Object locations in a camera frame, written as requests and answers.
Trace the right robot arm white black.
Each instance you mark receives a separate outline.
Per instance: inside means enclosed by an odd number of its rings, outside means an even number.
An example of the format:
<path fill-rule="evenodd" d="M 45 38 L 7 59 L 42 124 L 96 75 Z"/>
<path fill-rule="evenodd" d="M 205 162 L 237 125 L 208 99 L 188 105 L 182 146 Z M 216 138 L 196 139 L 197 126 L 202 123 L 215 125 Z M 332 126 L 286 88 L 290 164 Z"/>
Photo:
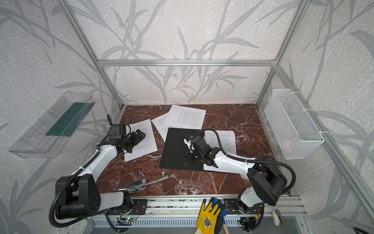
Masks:
<path fill-rule="evenodd" d="M 212 131 L 218 140 L 218 147 L 206 143 L 201 130 L 195 135 L 184 138 L 189 151 L 183 156 L 190 162 L 200 161 L 209 169 L 220 169 L 225 172 L 246 176 L 251 187 L 239 193 L 236 199 L 237 209 L 247 214 L 249 210 L 261 203 L 275 206 L 281 195 L 288 193 L 296 183 L 296 173 L 288 164 L 267 160 L 266 157 L 250 159 L 226 152 L 218 132 Z"/>

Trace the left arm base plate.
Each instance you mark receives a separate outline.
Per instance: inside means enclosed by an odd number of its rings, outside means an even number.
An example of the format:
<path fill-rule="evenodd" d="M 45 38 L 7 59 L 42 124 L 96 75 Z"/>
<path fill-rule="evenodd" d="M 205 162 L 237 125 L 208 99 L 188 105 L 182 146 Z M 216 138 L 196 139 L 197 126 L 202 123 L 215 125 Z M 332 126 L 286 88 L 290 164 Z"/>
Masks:
<path fill-rule="evenodd" d="M 108 211 L 108 215 L 145 215 L 147 199 L 134 199 L 131 208 L 115 207 Z"/>

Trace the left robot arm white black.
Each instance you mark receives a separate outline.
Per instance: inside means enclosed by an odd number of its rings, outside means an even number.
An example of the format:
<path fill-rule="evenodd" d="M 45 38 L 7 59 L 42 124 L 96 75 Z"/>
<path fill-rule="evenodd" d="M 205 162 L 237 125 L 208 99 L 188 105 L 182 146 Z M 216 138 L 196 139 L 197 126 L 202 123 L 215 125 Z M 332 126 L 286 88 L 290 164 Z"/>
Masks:
<path fill-rule="evenodd" d="M 134 182 L 117 192 L 100 193 L 97 179 L 120 151 L 131 153 L 146 138 L 141 130 L 126 124 L 110 124 L 107 135 L 96 145 L 95 154 L 77 171 L 56 182 L 56 196 L 49 211 L 49 221 L 57 228 L 67 227 L 112 208 L 129 210 L 131 193 L 143 190 L 145 180 Z"/>

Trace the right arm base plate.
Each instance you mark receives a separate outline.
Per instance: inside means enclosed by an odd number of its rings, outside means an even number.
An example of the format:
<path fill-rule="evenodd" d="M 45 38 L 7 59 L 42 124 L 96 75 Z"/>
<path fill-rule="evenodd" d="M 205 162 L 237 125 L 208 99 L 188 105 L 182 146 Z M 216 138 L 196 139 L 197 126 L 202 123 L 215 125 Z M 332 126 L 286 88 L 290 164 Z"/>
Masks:
<path fill-rule="evenodd" d="M 261 213 L 260 207 L 263 203 L 249 207 L 237 199 L 223 199 L 223 205 L 227 215 L 257 215 Z"/>

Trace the blue folder black inside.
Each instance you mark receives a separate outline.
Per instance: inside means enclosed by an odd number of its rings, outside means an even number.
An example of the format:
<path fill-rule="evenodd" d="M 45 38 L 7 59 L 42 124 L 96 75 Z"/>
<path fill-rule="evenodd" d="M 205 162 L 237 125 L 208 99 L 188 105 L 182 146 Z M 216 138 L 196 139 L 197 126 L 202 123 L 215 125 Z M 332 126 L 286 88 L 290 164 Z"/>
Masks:
<path fill-rule="evenodd" d="M 203 163 L 200 161 L 190 162 L 189 166 L 184 167 L 179 160 L 182 153 L 189 152 L 187 145 L 184 143 L 184 138 L 189 135 L 195 136 L 198 132 L 199 130 L 195 129 L 169 128 L 159 167 L 162 169 L 204 171 Z"/>

